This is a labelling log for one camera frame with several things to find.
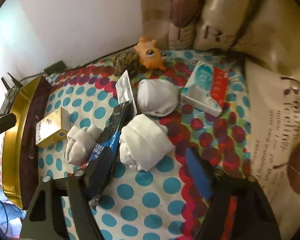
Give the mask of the beige printed curtain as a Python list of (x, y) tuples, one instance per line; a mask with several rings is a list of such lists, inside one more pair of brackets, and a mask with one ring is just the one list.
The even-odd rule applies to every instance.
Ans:
[(255, 176), (282, 239), (300, 239), (300, 0), (141, 0), (143, 35), (229, 71), (224, 112), (200, 114), (195, 145), (230, 176)]

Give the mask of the small yellow white box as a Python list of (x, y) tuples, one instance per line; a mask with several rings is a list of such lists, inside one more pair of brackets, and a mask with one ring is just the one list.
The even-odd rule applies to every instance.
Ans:
[(63, 140), (70, 128), (68, 111), (59, 107), (36, 124), (36, 145), (47, 148)]

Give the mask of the orange rubber animal toy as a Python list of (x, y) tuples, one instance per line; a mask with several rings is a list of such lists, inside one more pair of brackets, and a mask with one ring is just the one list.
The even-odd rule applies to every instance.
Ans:
[(141, 37), (134, 50), (139, 55), (139, 63), (147, 70), (159, 69), (165, 71), (166, 53), (157, 48), (156, 40), (148, 40)]

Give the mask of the white sock front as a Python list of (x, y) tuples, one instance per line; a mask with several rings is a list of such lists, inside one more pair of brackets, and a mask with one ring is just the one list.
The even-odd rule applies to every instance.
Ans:
[(149, 171), (174, 151), (168, 129), (144, 114), (136, 115), (121, 130), (120, 161), (133, 170)]

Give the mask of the gold metal tin tray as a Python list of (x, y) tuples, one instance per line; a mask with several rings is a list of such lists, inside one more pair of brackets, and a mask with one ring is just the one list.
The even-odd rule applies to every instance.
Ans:
[(10, 109), (16, 123), (3, 140), (2, 188), (22, 210), (28, 209), (39, 182), (36, 124), (44, 117), (51, 89), (46, 78), (39, 76), (19, 89)]

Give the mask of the black blue protein bar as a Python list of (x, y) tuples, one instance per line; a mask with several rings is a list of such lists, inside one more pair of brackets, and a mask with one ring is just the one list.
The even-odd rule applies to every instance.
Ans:
[(107, 187), (119, 151), (121, 130), (134, 117), (132, 102), (124, 102), (114, 107), (109, 122), (96, 141), (88, 159), (80, 169), (85, 174), (85, 185), (89, 205), (96, 209), (98, 201)]

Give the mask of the white sock round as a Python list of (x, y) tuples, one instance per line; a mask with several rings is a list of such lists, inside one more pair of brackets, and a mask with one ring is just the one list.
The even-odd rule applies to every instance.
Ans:
[(138, 84), (137, 103), (141, 113), (163, 117), (176, 109), (179, 93), (170, 81), (143, 79)]

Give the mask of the grey sock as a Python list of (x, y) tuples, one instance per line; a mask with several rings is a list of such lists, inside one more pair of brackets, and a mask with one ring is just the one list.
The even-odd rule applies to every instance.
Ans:
[(100, 135), (101, 130), (93, 124), (83, 128), (72, 126), (67, 133), (68, 143), (66, 145), (65, 161), (75, 166), (85, 164)]

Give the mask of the polka dot bed sheet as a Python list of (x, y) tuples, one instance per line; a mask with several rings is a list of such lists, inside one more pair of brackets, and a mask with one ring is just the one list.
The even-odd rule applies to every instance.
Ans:
[[(196, 147), (203, 159), (228, 175), (242, 178), (250, 173), (248, 139), (251, 130), (249, 99), (243, 61), (230, 55), (195, 50), (167, 50), (166, 71), (140, 70), (131, 79), (136, 88), (142, 79), (165, 79), (179, 91), (198, 61), (228, 72), (223, 112), (211, 116), (179, 103), (170, 115), (153, 120), (168, 128), (175, 152), (167, 154), (150, 171), (136, 171), (117, 159), (110, 182), (92, 213), (105, 239), (193, 239), (209, 202), (202, 198), (184, 166), (185, 149)], [(102, 131), (118, 105), (111, 59), (76, 70), (52, 74), (45, 114), (63, 107), (70, 124), (79, 128), (96, 125)], [(39, 148), (39, 176), (67, 177), (79, 166), (64, 158), (67, 139)]]

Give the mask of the black wifi router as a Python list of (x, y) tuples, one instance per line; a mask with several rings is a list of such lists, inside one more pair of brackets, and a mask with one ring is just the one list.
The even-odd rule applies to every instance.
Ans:
[(5, 88), (7, 89), (7, 93), (5, 95), (5, 100), (2, 104), (2, 107), (0, 109), (0, 114), (7, 114), (10, 113), (11, 107), (13, 105), (13, 102), (15, 100), (15, 97), (17, 96), (19, 90), (23, 87), (23, 85), (10, 73), (7, 73), (7, 75), (11, 78), (14, 85), (12, 87), (9, 86), (7, 81), (4, 77), (1, 78), (2, 83), (4, 84)]

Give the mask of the silver pill blister pack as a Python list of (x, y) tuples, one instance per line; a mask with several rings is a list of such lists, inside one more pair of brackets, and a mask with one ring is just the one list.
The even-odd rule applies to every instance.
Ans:
[(116, 82), (115, 88), (119, 104), (124, 102), (135, 103), (134, 93), (130, 83), (128, 70), (125, 70), (120, 76), (120, 78)]

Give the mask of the black power adapter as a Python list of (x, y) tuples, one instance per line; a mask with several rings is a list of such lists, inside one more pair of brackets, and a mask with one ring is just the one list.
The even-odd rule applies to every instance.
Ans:
[(44, 73), (53, 74), (53, 73), (63, 72), (65, 70), (66, 70), (66, 65), (62, 60), (60, 60), (60, 61), (57, 61), (54, 64), (46, 67), (44, 69)]

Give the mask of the green woven rope ball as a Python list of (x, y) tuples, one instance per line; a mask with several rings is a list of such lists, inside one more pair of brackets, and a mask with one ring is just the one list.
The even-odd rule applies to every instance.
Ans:
[(139, 55), (132, 51), (118, 54), (112, 62), (116, 76), (121, 76), (125, 71), (128, 72), (129, 76), (135, 76), (141, 67)]

